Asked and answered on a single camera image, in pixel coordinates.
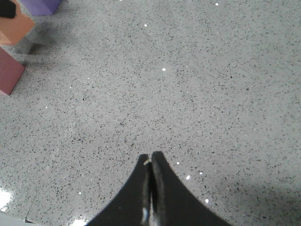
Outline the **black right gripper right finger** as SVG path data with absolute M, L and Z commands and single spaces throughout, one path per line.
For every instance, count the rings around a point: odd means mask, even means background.
M 180 181 L 162 152 L 151 156 L 151 193 L 158 226 L 228 226 Z

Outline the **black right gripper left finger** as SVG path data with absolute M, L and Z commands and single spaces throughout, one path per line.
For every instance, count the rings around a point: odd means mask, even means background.
M 148 226 L 151 208 L 151 165 L 141 154 L 136 166 L 114 199 L 88 226 Z

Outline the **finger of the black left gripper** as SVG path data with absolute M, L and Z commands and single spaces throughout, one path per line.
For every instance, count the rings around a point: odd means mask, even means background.
M 0 17 L 14 18 L 16 16 L 16 4 L 10 0 L 0 0 Z

